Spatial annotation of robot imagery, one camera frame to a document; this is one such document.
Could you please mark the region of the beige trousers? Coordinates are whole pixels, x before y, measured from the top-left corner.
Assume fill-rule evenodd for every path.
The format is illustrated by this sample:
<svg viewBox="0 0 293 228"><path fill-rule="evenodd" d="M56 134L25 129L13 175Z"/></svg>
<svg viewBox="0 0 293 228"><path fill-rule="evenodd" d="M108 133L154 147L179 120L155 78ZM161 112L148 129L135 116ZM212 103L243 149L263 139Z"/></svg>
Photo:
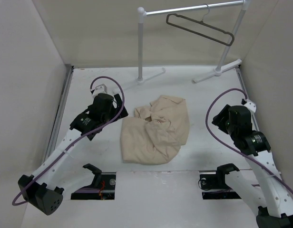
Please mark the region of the beige trousers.
<svg viewBox="0 0 293 228"><path fill-rule="evenodd" d="M121 154L124 163L160 165L170 162L186 144L190 122L186 100L161 95L135 108L123 119Z"/></svg>

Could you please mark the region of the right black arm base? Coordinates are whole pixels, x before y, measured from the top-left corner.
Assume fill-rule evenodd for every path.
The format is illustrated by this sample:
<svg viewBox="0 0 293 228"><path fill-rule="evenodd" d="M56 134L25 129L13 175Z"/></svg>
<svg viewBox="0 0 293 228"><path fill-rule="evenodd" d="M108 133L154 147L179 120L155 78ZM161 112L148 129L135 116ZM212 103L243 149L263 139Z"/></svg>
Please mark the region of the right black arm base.
<svg viewBox="0 0 293 228"><path fill-rule="evenodd" d="M202 190L202 199L204 200L237 200L241 197L226 184L218 181L214 173L200 174L198 186Z"/></svg>

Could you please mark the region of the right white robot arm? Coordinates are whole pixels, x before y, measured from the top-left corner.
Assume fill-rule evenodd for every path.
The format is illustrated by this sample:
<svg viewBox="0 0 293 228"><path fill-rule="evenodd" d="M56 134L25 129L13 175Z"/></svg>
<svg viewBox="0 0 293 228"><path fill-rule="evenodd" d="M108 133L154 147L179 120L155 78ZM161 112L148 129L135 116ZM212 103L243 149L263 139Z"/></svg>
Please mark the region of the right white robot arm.
<svg viewBox="0 0 293 228"><path fill-rule="evenodd" d="M282 184L265 135L253 130L247 106L226 105L212 124L228 134L250 165L259 187L254 187L232 163L217 168L216 185L234 190L255 216L260 228L293 228L292 193Z"/></svg>

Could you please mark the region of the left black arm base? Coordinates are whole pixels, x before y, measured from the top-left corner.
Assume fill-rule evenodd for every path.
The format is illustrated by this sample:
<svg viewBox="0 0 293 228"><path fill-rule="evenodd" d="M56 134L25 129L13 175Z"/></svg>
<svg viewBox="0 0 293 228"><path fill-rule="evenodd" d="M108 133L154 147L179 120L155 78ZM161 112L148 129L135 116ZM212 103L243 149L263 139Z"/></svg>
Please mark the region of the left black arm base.
<svg viewBox="0 0 293 228"><path fill-rule="evenodd" d="M79 188L71 194L71 200L114 200L117 174L102 173L101 179L93 179L90 185Z"/></svg>

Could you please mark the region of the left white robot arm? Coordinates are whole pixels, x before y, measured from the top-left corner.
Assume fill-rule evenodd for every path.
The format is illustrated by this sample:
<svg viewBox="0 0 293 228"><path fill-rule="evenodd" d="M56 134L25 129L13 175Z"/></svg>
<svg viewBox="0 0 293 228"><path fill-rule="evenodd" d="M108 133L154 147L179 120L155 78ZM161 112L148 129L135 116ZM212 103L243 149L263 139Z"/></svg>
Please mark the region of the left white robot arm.
<svg viewBox="0 0 293 228"><path fill-rule="evenodd" d="M72 157L82 143L90 142L107 125L128 115L124 93L99 93L85 111L78 114L60 145L30 176L18 180L19 196L25 203L49 216L63 201L65 188L59 183L62 172L71 167Z"/></svg>

